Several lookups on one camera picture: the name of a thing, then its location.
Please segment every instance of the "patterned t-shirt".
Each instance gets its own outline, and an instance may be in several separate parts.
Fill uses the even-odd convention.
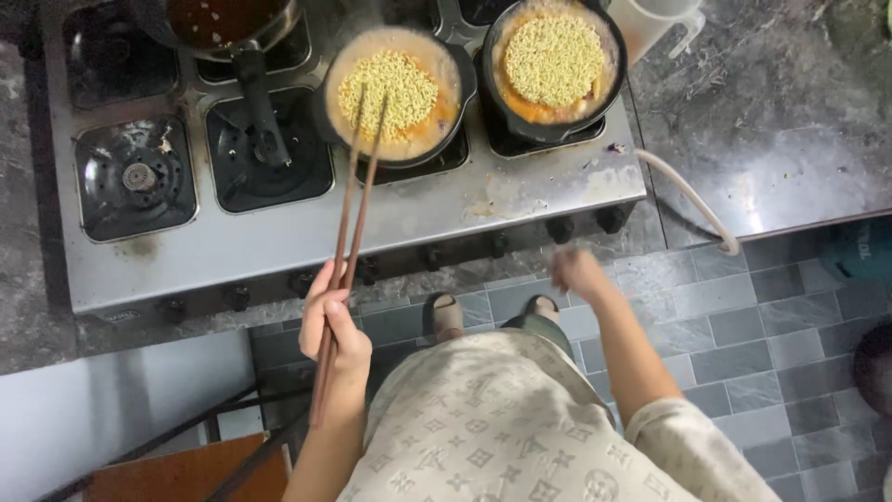
[[[662,399],[625,439],[584,376],[523,330],[409,357],[369,408],[340,502],[776,501],[694,405]]]

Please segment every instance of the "chopsticks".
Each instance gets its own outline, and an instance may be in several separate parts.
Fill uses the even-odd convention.
[[[353,187],[356,185],[356,169],[359,163],[359,130],[362,124],[362,110],[366,101],[366,86],[362,86],[359,94],[359,110],[357,111],[357,127],[353,131],[353,141],[350,147],[350,175],[347,178],[347,188],[343,195],[343,208],[341,210],[341,227],[338,230],[337,245],[334,249],[334,272],[328,282],[328,290],[350,289],[353,285],[353,276],[356,274],[356,260],[359,257],[359,243],[362,240],[362,228],[366,223],[366,209],[368,207],[368,194],[375,182],[375,172],[378,167],[378,146],[381,143],[381,131],[384,128],[384,114],[387,112],[387,95],[384,96],[384,104],[381,107],[381,115],[378,118],[375,132],[375,143],[372,146],[372,155],[368,161],[366,182],[362,191],[362,202],[359,203],[359,215],[356,226],[353,229],[353,240],[350,246],[350,255],[347,260],[347,270],[343,277],[340,272],[343,268],[343,250],[347,241],[347,227],[350,224],[350,204]],[[337,339],[332,333],[331,326],[326,319],[322,330],[322,339],[319,343],[317,357],[316,379],[313,382],[313,399],[310,403],[310,427],[319,427],[324,419],[324,409],[327,397],[328,385],[331,379],[332,368],[337,358]]]

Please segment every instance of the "tile floor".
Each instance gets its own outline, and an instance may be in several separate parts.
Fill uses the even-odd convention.
[[[688,399],[785,502],[880,502],[892,421],[854,389],[851,353],[862,334],[889,320],[886,287],[840,284],[816,256],[814,234],[805,232],[747,243],[736,257],[700,247],[615,260],[604,270]],[[597,319],[579,298],[560,296],[548,279],[531,275],[482,284],[458,299],[473,332],[518,314],[536,294],[558,301],[577,365],[612,402]],[[402,344],[430,343],[424,301],[354,309],[377,357]],[[310,371],[298,329],[300,321],[252,330],[261,378]]]

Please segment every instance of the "stainless steel stove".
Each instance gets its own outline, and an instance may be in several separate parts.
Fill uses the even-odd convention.
[[[373,14],[474,54],[508,4],[385,0]],[[305,294],[334,252],[348,176],[347,153],[318,138],[306,105],[343,42],[329,35],[342,36],[338,21],[316,8],[267,53],[277,119],[299,166],[279,171],[252,146],[230,65],[156,44],[121,2],[42,0],[76,314],[149,325]],[[598,226],[617,231],[646,195],[622,102],[565,144],[538,146],[511,137],[480,89],[441,155],[379,171],[361,249],[365,283]]]

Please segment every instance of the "marble countertop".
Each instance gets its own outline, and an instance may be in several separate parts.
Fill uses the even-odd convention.
[[[647,150],[672,164],[739,237],[892,212],[892,45],[886,2],[705,0],[630,70]],[[653,175],[669,247],[710,238]]]
[[[638,146],[675,165],[739,235],[888,211],[892,131],[882,79],[892,74],[892,48],[880,27],[882,7],[707,0],[706,28],[689,53],[663,56],[681,34],[674,31],[630,72],[632,93],[626,89],[624,101]],[[300,316],[301,302],[293,300],[155,330],[123,332],[76,319],[65,279],[43,63],[22,61],[4,42],[0,110],[0,374]],[[709,239],[704,222],[668,181],[656,173],[650,186],[642,169],[649,197],[626,227],[577,245],[607,259]],[[840,194],[846,202],[802,212],[792,207],[791,194],[803,194],[806,204]],[[852,202],[858,196],[860,205]],[[543,272],[545,259],[533,249],[470,262],[382,281],[359,290],[356,299],[460,292]]]

